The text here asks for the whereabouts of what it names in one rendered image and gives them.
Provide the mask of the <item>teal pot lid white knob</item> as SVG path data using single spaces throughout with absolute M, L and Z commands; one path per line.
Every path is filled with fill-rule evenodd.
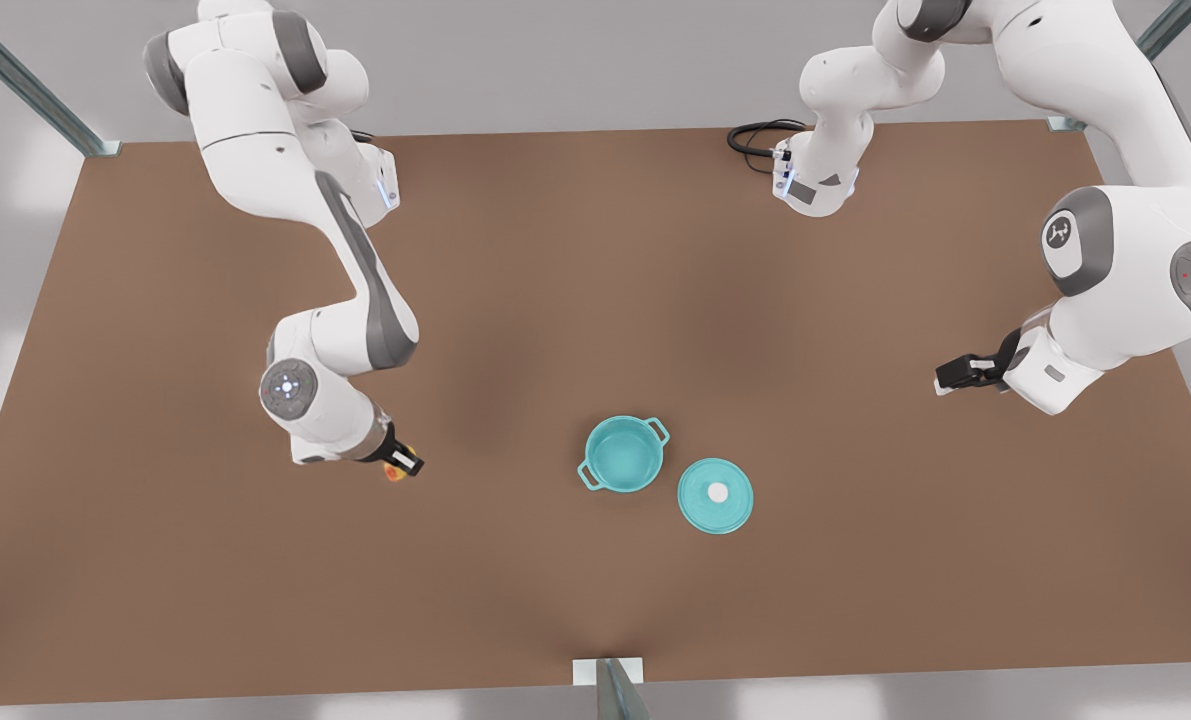
M 713 536 L 735 532 L 752 516 L 754 489 L 731 461 L 705 457 L 682 471 L 676 487 L 682 518 L 696 530 Z

